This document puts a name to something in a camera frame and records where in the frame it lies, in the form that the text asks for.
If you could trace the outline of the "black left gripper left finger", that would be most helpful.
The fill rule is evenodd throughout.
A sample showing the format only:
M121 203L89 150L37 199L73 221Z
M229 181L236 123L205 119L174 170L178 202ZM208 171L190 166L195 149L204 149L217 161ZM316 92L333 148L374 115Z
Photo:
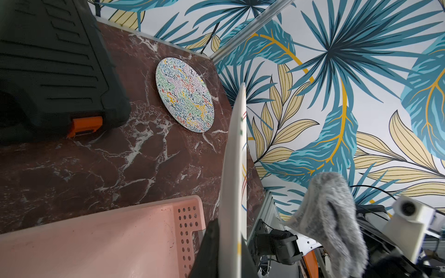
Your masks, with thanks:
M218 219L209 222L190 278L218 278L219 277L219 245L220 227Z

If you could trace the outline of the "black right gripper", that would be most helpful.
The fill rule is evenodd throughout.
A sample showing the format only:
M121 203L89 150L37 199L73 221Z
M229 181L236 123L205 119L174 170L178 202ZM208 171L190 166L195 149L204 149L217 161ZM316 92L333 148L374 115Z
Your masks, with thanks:
M425 278L424 271L410 262L382 232L390 217L382 206L356 205L356 217L368 253L364 278Z

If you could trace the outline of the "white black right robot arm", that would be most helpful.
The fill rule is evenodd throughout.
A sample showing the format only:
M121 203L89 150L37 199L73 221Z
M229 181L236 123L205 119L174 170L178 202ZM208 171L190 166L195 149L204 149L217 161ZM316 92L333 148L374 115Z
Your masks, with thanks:
M422 266L407 259L394 242L370 223L369 214L383 216L373 206L358 208L358 223L363 234L369 261L365 278L425 278ZM295 265L298 278L331 278L333 256L313 239L296 232L279 230L259 219L248 249L259 276L269 276L274 265Z

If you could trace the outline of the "grey striped microfibre cloth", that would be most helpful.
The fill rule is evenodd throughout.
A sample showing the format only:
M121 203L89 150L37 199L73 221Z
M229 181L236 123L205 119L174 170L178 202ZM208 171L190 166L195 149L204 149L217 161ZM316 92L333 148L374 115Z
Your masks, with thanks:
M323 172L311 178L299 209L282 224L326 249L335 278L361 278L365 273L368 251L341 174Z

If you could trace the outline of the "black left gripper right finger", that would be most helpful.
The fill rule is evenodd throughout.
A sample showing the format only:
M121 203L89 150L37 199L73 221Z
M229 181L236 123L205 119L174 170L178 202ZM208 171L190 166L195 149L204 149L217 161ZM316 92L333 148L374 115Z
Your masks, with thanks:
M241 278L258 278L258 270L245 243L241 241Z

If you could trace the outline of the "colourful squiggle pattern plate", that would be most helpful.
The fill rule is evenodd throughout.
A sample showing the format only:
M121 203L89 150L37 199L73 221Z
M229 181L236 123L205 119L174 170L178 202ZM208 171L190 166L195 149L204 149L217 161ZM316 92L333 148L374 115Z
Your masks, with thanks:
M215 117L212 95L190 65L167 57L157 65L155 79L163 104L180 125L196 133L210 130Z

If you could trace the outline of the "white plaid line plate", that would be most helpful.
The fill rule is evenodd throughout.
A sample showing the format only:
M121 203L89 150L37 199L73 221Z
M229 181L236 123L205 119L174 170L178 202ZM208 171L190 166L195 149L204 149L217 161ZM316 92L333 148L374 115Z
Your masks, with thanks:
M246 144L246 85L241 84L232 109L221 176L219 206L219 278L242 276L243 147Z

